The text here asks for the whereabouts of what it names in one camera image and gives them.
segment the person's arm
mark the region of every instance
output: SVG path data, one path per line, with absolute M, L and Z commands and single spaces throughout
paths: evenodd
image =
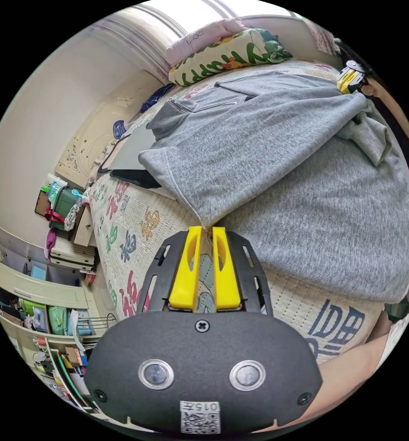
M 382 87 L 375 79 L 368 78 L 368 84 L 363 85 L 361 91 L 364 95 L 375 96 L 379 98 L 387 109 L 392 113 L 398 124 L 409 138 L 409 122 L 403 113 L 402 108 L 397 104 L 394 98 Z
M 388 334 L 356 346 L 347 352 L 319 366 L 323 384 L 305 414 L 285 426 L 279 427 L 276 420 L 273 426 L 258 432 L 277 430 L 318 417 L 345 401 L 359 386 L 375 372 Z

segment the white wall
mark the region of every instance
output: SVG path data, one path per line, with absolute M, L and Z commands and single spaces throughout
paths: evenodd
M 255 28 L 267 29 L 277 35 L 282 45 L 294 56 L 311 58 L 342 68 L 340 57 L 325 54 L 317 49 L 310 29 L 304 21 L 293 17 L 243 17 L 243 21 Z
M 87 32 L 36 69 L 0 123 L 0 227 L 44 246 L 48 223 L 34 208 L 47 174 L 94 108 L 140 69 Z

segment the window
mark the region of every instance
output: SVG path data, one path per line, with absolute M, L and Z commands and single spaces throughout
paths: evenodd
M 176 21 L 187 33 L 224 18 L 202 0 L 150 0 L 140 5 L 157 9 Z
M 239 17 L 252 15 L 284 15 L 291 13 L 280 6 L 273 5 L 266 1 L 259 0 L 216 0 L 218 5 L 226 5 Z

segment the bed mat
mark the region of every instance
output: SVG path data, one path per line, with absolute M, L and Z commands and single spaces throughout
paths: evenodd
M 285 69 L 288 73 L 323 78 L 327 75 L 331 80 L 337 73 L 320 63 L 291 60 L 277 66 L 238 69 L 224 76 L 238 78 L 264 69 Z M 170 97 L 189 98 L 220 78 L 221 75 L 217 75 L 197 86 L 175 88 L 139 117 L 127 134 L 141 124 L 148 124 Z M 117 317 L 123 320 L 135 314 L 146 271 L 164 239 L 198 223 L 177 201 L 109 174 L 99 176 L 87 190 L 87 196 L 105 280 Z M 349 299 L 267 267 L 264 269 L 274 316 L 304 336 L 318 363 L 365 342 L 384 309 L 381 302 Z M 207 236 L 203 240 L 199 279 L 198 311 L 213 312 L 212 248 Z

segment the wooden headboard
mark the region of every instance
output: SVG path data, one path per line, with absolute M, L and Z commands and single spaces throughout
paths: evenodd
M 95 160 L 113 141 L 112 125 L 129 121 L 141 105 L 163 86 L 146 71 L 133 75 L 116 88 L 79 127 L 55 167 L 55 173 L 80 188 L 85 188 Z

